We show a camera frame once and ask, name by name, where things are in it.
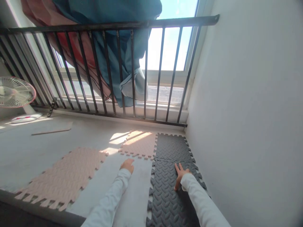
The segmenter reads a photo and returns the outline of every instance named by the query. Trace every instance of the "person's left hand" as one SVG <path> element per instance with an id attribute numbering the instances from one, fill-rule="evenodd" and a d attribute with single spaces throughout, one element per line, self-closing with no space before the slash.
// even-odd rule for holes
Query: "person's left hand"
<path id="1" fill-rule="evenodd" d="M 133 174 L 134 166 L 132 163 L 135 161 L 135 159 L 126 159 L 124 163 L 122 163 L 120 169 L 127 169 L 131 174 Z"/>

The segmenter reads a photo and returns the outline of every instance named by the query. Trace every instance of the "gray foam mat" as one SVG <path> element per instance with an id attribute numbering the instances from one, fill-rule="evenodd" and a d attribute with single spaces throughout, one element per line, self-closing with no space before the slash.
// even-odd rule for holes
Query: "gray foam mat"
<path id="1" fill-rule="evenodd" d="M 196 162 L 183 136 L 158 134 L 155 160 Z"/>
<path id="2" fill-rule="evenodd" d="M 192 162 L 180 161 L 183 168 L 189 168 L 195 178 L 206 189 L 204 182 L 200 182 L 202 176 L 197 173 L 198 167 Z M 171 161 L 156 160 L 152 170 L 154 178 L 151 178 L 153 189 L 149 194 L 153 201 L 148 201 L 147 209 L 151 211 L 151 219 L 146 219 L 147 227 L 161 226 L 200 226 L 196 211 L 190 201 L 187 192 L 180 189 L 174 191 L 177 172 Z"/>

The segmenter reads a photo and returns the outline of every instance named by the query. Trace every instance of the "railing bar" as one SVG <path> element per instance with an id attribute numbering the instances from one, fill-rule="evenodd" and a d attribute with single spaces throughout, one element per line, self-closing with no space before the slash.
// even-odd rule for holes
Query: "railing bar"
<path id="1" fill-rule="evenodd" d="M 80 45 L 80 50 L 81 50 L 81 54 L 82 54 L 82 58 L 83 58 L 83 62 L 84 62 L 84 67 L 85 67 L 85 71 L 86 71 L 86 75 L 87 75 L 87 79 L 88 79 L 89 88 L 91 89 L 91 93 L 92 93 L 92 100 L 94 101 L 95 111 L 96 111 L 96 113 L 98 113 L 98 107 L 97 107 L 97 103 L 96 103 L 94 89 L 92 88 L 92 79 L 89 74 L 86 56 L 85 56 L 85 52 L 84 52 L 84 48 L 83 48 L 83 43 L 82 43 L 81 35 L 79 32 L 77 32 L 77 37 L 78 37 L 78 41 L 79 41 L 79 45 Z"/>
<path id="2" fill-rule="evenodd" d="M 219 20 L 219 14 L 215 16 L 174 18 L 162 20 L 103 23 L 90 25 L 59 25 L 46 27 L 27 27 L 27 28 L 1 28 L 0 34 L 13 34 L 16 32 L 77 32 L 77 31 L 99 31 L 99 30 L 130 30 L 143 28 L 169 28 L 169 27 L 192 27 L 192 26 L 211 26 Z"/>
<path id="3" fill-rule="evenodd" d="M 171 95 L 172 95 L 172 93 L 173 93 L 173 88 L 174 88 L 174 80 L 175 80 L 175 74 L 176 74 L 176 68 L 177 68 L 177 62 L 178 62 L 178 55 L 179 55 L 180 42 L 181 42 L 181 37 L 182 37 L 182 30 L 183 30 L 183 27 L 180 27 L 179 38 L 178 38 L 178 44 L 177 44 L 177 50 L 176 50 L 175 65 L 174 65 L 173 77 L 172 77 L 172 79 L 171 79 L 171 85 L 170 85 L 169 99 L 168 99 L 167 113 L 166 113 L 166 119 L 165 119 L 165 121 L 168 120 L 168 114 L 169 114 L 169 106 L 170 106 L 170 101 L 171 101 Z"/>
<path id="4" fill-rule="evenodd" d="M 134 30 L 130 30 L 131 39 L 131 51 L 132 51 L 132 84 L 133 84 L 133 113 L 134 118 L 136 117 L 136 106 L 135 106 L 135 68 L 134 68 Z"/>
<path id="5" fill-rule="evenodd" d="M 107 42 L 106 42 L 106 38 L 105 38 L 105 31 L 102 31 L 102 36 L 103 36 L 103 42 L 104 42 L 104 50 L 105 50 L 105 58 L 106 58 L 108 79 L 109 79 L 109 82 L 110 82 L 111 101 L 113 103 L 114 115 L 116 115 L 114 89 L 113 89 L 113 82 L 112 82 L 111 73 L 110 73 L 110 60 L 109 60 L 109 56 L 108 56 L 108 48 L 107 48 Z"/>
<path id="6" fill-rule="evenodd" d="M 20 46 L 20 44 L 19 44 L 19 42 L 18 42 L 17 37 L 16 37 L 15 34 L 13 35 L 13 37 L 15 38 L 15 41 L 16 41 L 16 43 L 17 43 L 17 45 L 18 45 L 18 47 L 19 47 L 19 49 L 20 49 L 22 55 L 24 56 L 26 63 L 28 64 L 28 66 L 29 66 L 29 68 L 30 68 L 30 70 L 31 70 L 31 72 L 32 72 L 32 74 L 33 74 L 35 80 L 37 81 L 38 86 L 39 86 L 39 88 L 40 88 L 40 90 L 41 90 L 41 92 L 42 92 L 42 94 L 43 94 L 43 96 L 44 96 L 44 98 L 45 98 L 47 104 L 50 106 L 51 103 L 50 103 L 50 101 L 49 101 L 49 99 L 48 99 L 48 97 L 47 97 L 47 95 L 46 95 L 46 93 L 45 93 L 44 88 L 42 87 L 42 84 L 41 84 L 41 82 L 40 82 L 40 80 L 39 80 L 39 78 L 38 78 L 38 76 L 37 76 L 37 74 L 36 74 L 34 68 L 33 68 L 32 65 L 30 64 L 30 62 L 28 61 L 28 59 L 27 59 L 25 53 L 23 52 L 23 50 L 22 50 L 22 48 L 21 48 L 21 46 Z"/>
<path id="7" fill-rule="evenodd" d="M 144 119 L 146 118 L 146 89 L 147 89 L 147 56 L 148 56 L 149 29 L 147 30 L 147 44 L 145 50 L 145 80 L 144 80 Z"/>
<path id="8" fill-rule="evenodd" d="M 84 91 L 84 88 L 83 88 L 82 80 L 81 80 L 81 77 L 80 77 L 80 74 L 79 74 L 78 64 L 77 64 L 77 61 L 76 61 L 76 58 L 75 58 L 75 54 L 74 54 L 74 51 L 73 51 L 73 48 L 72 48 L 72 44 L 70 42 L 68 32 L 65 32 L 65 38 L 66 38 L 66 41 L 67 41 L 67 45 L 68 45 L 70 54 L 72 56 L 72 60 L 73 60 L 74 67 L 75 67 L 76 74 L 77 74 L 77 78 L 78 78 L 78 81 L 79 81 L 79 84 L 80 84 L 82 96 L 84 98 L 85 106 L 86 106 L 87 111 L 89 112 L 89 106 L 88 106 L 88 103 L 87 103 L 87 99 L 86 99 L 85 91 Z"/>
<path id="9" fill-rule="evenodd" d="M 59 98 L 60 98 L 60 101 L 61 101 L 63 107 L 66 109 L 66 105 L 65 105 L 65 103 L 63 102 L 63 98 L 62 98 L 62 96 L 61 96 L 61 93 L 59 92 L 59 88 L 58 88 L 58 86 L 57 86 L 57 83 L 56 83 L 56 81 L 55 81 L 55 78 L 54 78 L 54 76 L 53 76 L 53 74 L 52 74 L 52 72 L 51 72 L 51 70 L 50 70 L 50 67 L 49 67 L 47 61 L 46 61 L 45 55 L 44 55 L 44 53 L 43 53 L 43 51 L 42 51 L 42 48 L 41 48 L 40 43 L 39 43 L 39 41 L 38 41 L 37 35 L 36 35 L 35 33 L 32 33 L 32 35 L 33 35 L 33 37 L 34 37 L 34 39 L 35 39 L 36 45 L 37 45 L 37 47 L 38 47 L 38 49 L 39 49 L 39 52 L 40 52 L 40 54 L 41 54 L 41 56 L 42 56 L 42 59 L 43 59 L 43 62 L 44 62 L 44 64 L 45 64 L 45 66 L 46 66 L 46 69 L 47 69 L 49 75 L 50 75 L 51 81 L 53 82 L 53 85 L 54 85 L 54 87 L 55 87 L 55 89 L 56 89 L 56 92 L 57 92 Z"/>
<path id="10" fill-rule="evenodd" d="M 26 75 L 26 77 L 27 77 L 29 83 L 35 88 L 35 85 L 34 85 L 32 79 L 30 78 L 30 76 L 29 76 L 29 74 L 28 74 L 28 72 L 27 72 L 27 70 L 26 70 L 26 68 L 25 68 L 25 66 L 24 66 L 24 64 L 23 64 L 23 62 L 22 62 L 20 56 L 18 55 L 18 52 L 16 51 L 16 49 L 15 49 L 15 47 L 14 47 L 12 41 L 10 40 L 10 38 L 8 37 L 8 35 L 4 35 L 4 37 L 5 37 L 6 41 L 8 42 L 10 48 L 12 49 L 12 51 L 13 51 L 13 53 L 14 53 L 16 59 L 17 59 L 17 61 L 19 62 L 20 67 L 21 67 L 22 70 L 24 71 L 24 73 L 25 73 L 25 75 Z M 41 99 L 40 94 L 38 93 L 38 91 L 37 91 L 36 88 L 35 88 L 35 90 L 36 90 L 36 94 L 37 94 L 38 99 L 40 100 L 40 102 L 41 102 L 41 103 L 43 104 L 43 106 L 44 106 L 44 102 L 43 102 L 43 100 Z"/>
<path id="11" fill-rule="evenodd" d="M 51 44 L 50 44 L 50 42 L 49 42 L 49 40 L 48 40 L 48 37 L 47 37 L 46 33 L 43 32 L 42 34 L 43 34 L 44 39 L 45 39 L 45 41 L 46 41 L 46 45 L 47 45 L 48 51 L 49 51 L 49 53 L 50 53 L 51 59 L 53 60 L 53 63 L 54 63 L 54 65 L 55 65 L 55 68 L 56 68 L 56 70 L 57 70 L 57 73 L 58 73 L 58 76 L 59 76 L 61 85 L 62 85 L 62 87 L 63 87 L 63 90 L 64 90 L 65 95 L 66 95 L 66 97 L 67 97 L 67 100 L 68 100 L 68 102 L 69 102 L 69 105 L 70 105 L 71 109 L 74 109 L 73 104 L 72 104 L 72 101 L 70 100 L 69 94 L 68 94 L 68 92 L 67 92 L 66 86 L 65 86 L 65 84 L 64 84 L 64 81 L 63 81 L 63 78 L 62 78 L 60 69 L 59 69 L 59 67 L 58 67 L 58 65 L 57 65 L 57 62 L 56 62 L 56 59 L 55 59 L 55 56 L 54 56 L 54 52 L 53 52 L 53 50 L 51 49 Z"/>
<path id="12" fill-rule="evenodd" d="M 161 40 L 161 51 L 160 51 L 160 63 L 159 63 L 159 75 L 158 75 L 158 86 L 157 86 L 157 99 L 156 99 L 156 109 L 155 109 L 155 120 L 157 120 L 157 110 L 158 110 L 158 100 L 159 100 L 160 76 L 161 76 L 161 67 L 162 67 L 164 36 L 165 36 L 165 28 L 162 28 L 162 40 Z"/>
<path id="13" fill-rule="evenodd" d="M 177 123 L 179 123 L 179 121 L 180 121 L 181 112 L 182 112 L 182 108 L 183 108 L 183 105 L 184 105 L 186 90 L 187 90 L 187 86 L 188 86 L 188 82 L 189 82 L 190 73 L 191 73 L 192 67 L 193 67 L 193 61 L 194 61 L 194 57 L 195 57 L 195 53 L 196 53 L 196 49 L 197 49 L 197 45 L 198 45 L 198 40 L 199 40 L 200 32 L 201 32 L 201 26 L 198 27 L 195 44 L 193 46 L 193 54 L 192 54 L 192 58 L 190 60 L 190 65 L 189 65 L 189 69 L 188 69 L 188 75 L 187 75 L 185 86 L 184 86 L 184 90 L 183 90 L 182 101 L 181 101 L 180 111 L 179 111 L 179 114 L 178 114 Z"/>
<path id="14" fill-rule="evenodd" d="M 9 71 L 10 75 L 13 77 L 16 77 L 13 70 L 11 69 L 10 65 L 7 63 L 6 59 L 4 58 L 3 54 L 0 51 L 0 58 L 2 58 L 2 61 L 4 65 L 6 66 L 7 70 Z"/>
<path id="15" fill-rule="evenodd" d="M 23 36 L 23 38 L 24 38 L 24 40 L 25 40 L 25 42 L 26 42 L 26 45 L 27 45 L 27 48 L 29 49 L 29 52 L 31 52 L 32 58 L 33 58 L 34 61 L 35 61 L 35 64 L 36 64 L 36 66 L 37 66 L 37 68 L 38 68 L 38 70 L 39 70 L 39 73 L 40 73 L 40 75 L 41 75 L 41 77 L 42 77 L 42 79 L 43 79 L 43 82 L 44 82 L 44 84 L 45 84 L 45 86 L 46 86 L 46 88 L 47 88 L 47 90 L 48 90 L 48 92 L 49 92 L 49 94 L 50 94 L 50 97 L 51 97 L 52 100 L 54 100 L 54 97 L 53 97 L 53 95 L 52 95 L 52 93 L 51 93 L 51 90 L 50 90 L 50 88 L 48 87 L 47 82 L 46 82 L 46 80 L 45 80 L 45 78 L 44 78 L 44 76 L 43 76 L 43 74 L 42 74 L 42 72 L 41 72 L 41 70 L 40 70 L 40 67 L 39 67 L 39 65 L 38 65 L 38 63 L 37 63 L 37 61 L 36 61 L 36 59 L 35 59 L 35 56 L 34 56 L 32 50 L 31 50 L 31 48 L 30 48 L 30 46 L 29 46 L 29 44 L 28 44 L 28 42 L 27 42 L 27 39 L 26 39 L 26 37 L 25 37 L 25 34 L 22 33 L 22 36 Z"/>
<path id="16" fill-rule="evenodd" d="M 119 56 L 119 71 L 120 71 L 120 82 L 122 83 L 123 81 L 123 76 L 122 76 L 122 58 L 121 58 L 121 46 L 120 46 L 120 35 L 119 35 L 119 30 L 116 31 L 117 35 L 117 48 L 118 48 L 118 56 Z M 121 91 L 121 96 L 122 96 L 122 105 L 123 105 L 123 116 L 126 115 L 125 113 L 125 101 L 124 101 L 124 94 Z"/>
<path id="17" fill-rule="evenodd" d="M 100 92 L 101 92 L 101 98 L 103 102 L 103 108 L 104 108 L 104 113 L 107 115 L 107 109 L 106 109 L 106 104 L 105 104 L 105 98 L 103 94 L 103 87 L 102 87 L 102 80 L 101 80 L 101 74 L 100 74 L 100 68 L 99 68 L 99 63 L 98 63 L 98 58 L 97 58 L 97 53 L 96 53 L 96 47 L 95 47 L 95 42 L 94 42 L 94 37 L 92 36 L 92 32 L 88 32 L 89 39 L 91 40 L 91 45 L 92 45 L 92 53 L 94 55 L 94 61 L 95 61 L 95 66 L 96 66 L 96 71 L 97 71 L 97 77 L 98 77 L 98 82 L 99 82 L 99 87 L 100 87 Z"/>
<path id="18" fill-rule="evenodd" d="M 74 83 L 73 83 L 73 80 L 72 80 L 72 77 L 70 76 L 70 73 L 69 73 L 69 70 L 68 70 L 68 66 L 66 64 L 66 59 L 65 59 L 65 56 L 64 56 L 64 53 L 63 53 L 63 49 L 62 49 L 59 37 L 58 37 L 58 33 L 54 32 L 54 35 L 55 35 L 55 40 L 56 40 L 56 43 L 57 43 L 57 46 L 58 46 L 58 49 L 59 49 L 59 52 L 60 52 L 60 55 L 61 55 L 64 67 L 65 67 L 65 70 L 66 70 L 66 73 L 67 73 L 67 77 L 68 77 L 70 86 L 72 87 L 72 90 L 73 90 L 73 93 L 74 93 L 74 96 L 75 96 L 78 108 L 79 108 L 79 110 L 82 110 L 81 105 L 79 103 L 79 99 L 78 99 L 77 93 L 76 93 L 76 89 L 75 89 L 75 86 L 74 86 Z"/>
<path id="19" fill-rule="evenodd" d="M 13 60 L 12 56 L 10 55 L 9 51 L 7 50 L 6 46 L 4 45 L 2 38 L 0 37 L 0 45 L 2 47 L 2 49 L 4 50 L 5 54 L 7 55 L 7 57 L 9 58 L 9 61 L 11 62 L 11 64 L 13 65 L 13 68 L 16 70 L 18 76 L 20 79 L 24 80 L 20 70 L 18 69 L 15 61 Z"/>

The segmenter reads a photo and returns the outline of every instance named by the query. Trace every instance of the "sky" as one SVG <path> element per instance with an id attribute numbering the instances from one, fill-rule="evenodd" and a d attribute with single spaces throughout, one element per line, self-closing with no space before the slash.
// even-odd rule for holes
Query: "sky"
<path id="1" fill-rule="evenodd" d="M 194 17 L 197 7 L 197 0 L 161 0 L 162 13 L 157 19 L 171 19 Z M 179 28 L 166 28 L 163 46 L 162 70 L 173 70 L 175 55 L 179 36 Z M 180 50 L 177 62 L 177 70 L 182 71 L 186 60 L 191 27 L 184 27 L 182 31 Z M 154 28 L 148 42 L 148 62 L 149 70 L 158 70 L 160 63 L 162 29 Z M 141 69 L 145 69 L 145 56 L 140 59 Z"/>

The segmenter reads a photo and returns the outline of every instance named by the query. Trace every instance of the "window sill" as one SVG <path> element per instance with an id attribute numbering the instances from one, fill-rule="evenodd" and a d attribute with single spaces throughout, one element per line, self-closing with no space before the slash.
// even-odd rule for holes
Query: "window sill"
<path id="1" fill-rule="evenodd" d="M 72 105 L 75 109 L 78 109 L 78 105 L 76 102 L 75 97 L 70 96 Z M 83 97 L 78 97 L 80 106 L 83 111 L 87 111 L 87 108 L 85 106 L 84 98 Z M 86 97 L 87 103 L 89 106 L 90 112 L 95 112 L 95 106 L 93 103 L 92 97 Z M 66 96 L 63 96 L 63 101 L 67 108 L 69 108 L 69 102 Z M 103 102 L 102 99 L 96 98 L 96 104 L 98 108 L 99 113 L 104 113 L 104 108 L 103 108 Z M 106 110 L 108 114 L 114 114 L 113 111 L 113 104 L 111 100 L 107 100 L 105 102 L 106 104 Z M 123 116 L 123 108 L 120 108 L 118 104 L 115 104 L 116 108 L 116 115 Z M 155 109 L 156 109 L 156 104 L 155 103 L 146 103 L 146 119 L 152 119 L 154 120 L 155 118 Z M 138 104 L 135 107 L 136 110 L 136 117 L 137 118 L 143 118 L 144 117 L 144 102 L 138 102 Z M 168 121 L 169 122 L 175 122 L 175 120 L 178 117 L 180 110 L 180 105 L 179 104 L 171 104 L 169 108 L 169 117 Z M 125 108 L 125 114 L 128 117 L 133 117 L 133 107 L 126 107 Z M 166 119 L 166 114 L 167 114 L 167 104 L 158 104 L 158 109 L 157 109 L 157 120 L 159 121 L 165 121 Z M 182 110 L 181 112 L 181 117 L 180 117 L 180 123 L 185 123 L 187 121 L 188 117 L 188 111 L 187 110 Z"/>

